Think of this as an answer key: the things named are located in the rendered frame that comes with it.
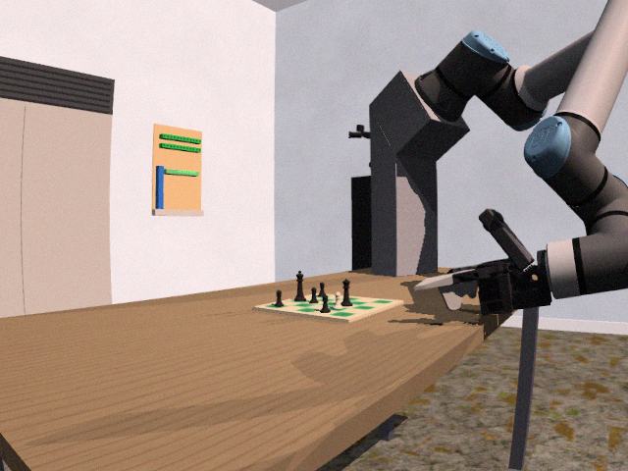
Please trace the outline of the white pawn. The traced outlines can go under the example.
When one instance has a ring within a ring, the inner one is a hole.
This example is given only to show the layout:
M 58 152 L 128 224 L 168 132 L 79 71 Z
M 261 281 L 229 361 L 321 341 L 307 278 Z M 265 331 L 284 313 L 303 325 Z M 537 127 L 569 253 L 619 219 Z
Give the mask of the white pawn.
M 339 292 L 336 292 L 335 296 L 336 296 L 336 297 L 335 297 L 335 299 L 336 299 L 336 304 L 335 304 L 335 306 L 333 307 L 333 309 L 340 310 L 340 309 L 342 309 L 342 306 L 340 305 L 340 293 L 339 293 Z

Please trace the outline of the green and cream chessboard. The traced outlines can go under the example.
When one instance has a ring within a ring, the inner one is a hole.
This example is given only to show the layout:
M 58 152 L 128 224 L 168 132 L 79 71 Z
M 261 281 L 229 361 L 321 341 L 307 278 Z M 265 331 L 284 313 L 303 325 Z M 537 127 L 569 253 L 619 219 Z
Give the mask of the green and cream chessboard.
M 349 299 L 353 303 L 353 306 L 343 307 L 343 309 L 336 310 L 333 309 L 336 304 L 336 296 L 333 294 L 326 294 L 329 300 L 328 307 L 331 312 L 321 313 L 320 310 L 323 308 L 323 298 L 319 297 L 318 294 L 319 293 L 316 293 L 316 298 L 319 303 L 309 303 L 312 298 L 312 294 L 310 294 L 304 296 L 306 301 L 294 301 L 294 298 L 292 298 L 283 300 L 283 307 L 276 307 L 274 305 L 276 302 L 273 302 L 253 306 L 253 310 L 350 323 L 403 304 L 403 300 L 350 296 Z

